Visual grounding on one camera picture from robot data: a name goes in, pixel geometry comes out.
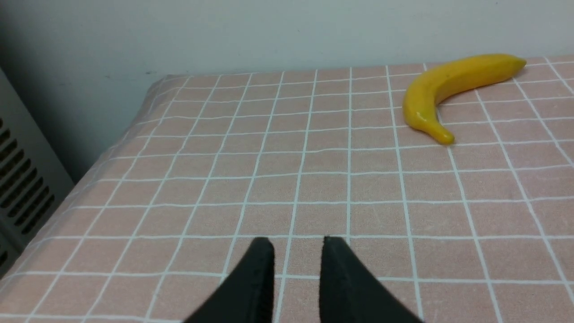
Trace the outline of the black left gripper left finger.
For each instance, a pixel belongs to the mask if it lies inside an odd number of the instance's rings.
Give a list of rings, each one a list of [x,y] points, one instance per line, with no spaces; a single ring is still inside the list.
[[[224,282],[185,323],[270,323],[274,310],[275,251],[256,237]]]

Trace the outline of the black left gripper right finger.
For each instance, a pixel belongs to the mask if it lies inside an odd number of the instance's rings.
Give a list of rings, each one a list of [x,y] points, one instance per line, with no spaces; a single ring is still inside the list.
[[[342,237],[325,236],[319,284],[322,323],[420,323],[369,272]]]

